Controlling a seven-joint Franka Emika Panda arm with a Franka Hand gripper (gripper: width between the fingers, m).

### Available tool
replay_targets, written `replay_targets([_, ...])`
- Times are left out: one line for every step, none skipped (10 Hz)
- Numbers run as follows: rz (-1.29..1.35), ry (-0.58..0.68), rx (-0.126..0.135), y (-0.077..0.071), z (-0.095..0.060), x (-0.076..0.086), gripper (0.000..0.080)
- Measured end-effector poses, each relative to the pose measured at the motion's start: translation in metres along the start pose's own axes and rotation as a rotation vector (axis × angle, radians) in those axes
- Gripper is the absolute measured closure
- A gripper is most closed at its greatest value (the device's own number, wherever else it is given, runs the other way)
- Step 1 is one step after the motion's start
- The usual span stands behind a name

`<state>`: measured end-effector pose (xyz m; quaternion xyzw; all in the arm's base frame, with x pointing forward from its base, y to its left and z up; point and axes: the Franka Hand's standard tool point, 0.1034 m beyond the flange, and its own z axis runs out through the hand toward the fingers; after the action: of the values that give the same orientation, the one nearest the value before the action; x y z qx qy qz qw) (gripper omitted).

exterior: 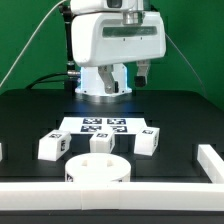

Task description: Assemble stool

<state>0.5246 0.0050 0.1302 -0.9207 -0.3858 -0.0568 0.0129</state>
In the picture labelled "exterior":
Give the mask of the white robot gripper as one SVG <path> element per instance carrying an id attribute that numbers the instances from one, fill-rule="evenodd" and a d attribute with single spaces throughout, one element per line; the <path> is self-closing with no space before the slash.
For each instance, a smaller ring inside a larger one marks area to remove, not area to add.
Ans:
<path id="1" fill-rule="evenodd" d="M 111 64 L 137 61 L 135 86 L 144 87 L 150 70 L 146 59 L 163 57 L 166 51 L 164 24 L 157 12 L 145 12 L 141 25 L 124 25 L 121 13 L 81 15 L 71 30 L 75 62 L 81 67 L 99 66 L 107 94 L 115 92 Z"/>

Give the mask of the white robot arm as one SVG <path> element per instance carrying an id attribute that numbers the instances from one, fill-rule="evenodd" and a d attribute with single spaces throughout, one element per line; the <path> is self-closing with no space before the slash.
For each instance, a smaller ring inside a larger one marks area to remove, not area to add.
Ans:
<path id="1" fill-rule="evenodd" d="M 146 10 L 144 0 L 70 0 L 72 53 L 81 68 L 77 96 L 114 102 L 132 93 L 129 62 L 137 64 L 135 85 L 147 84 L 152 59 L 166 51 L 161 15 Z"/>

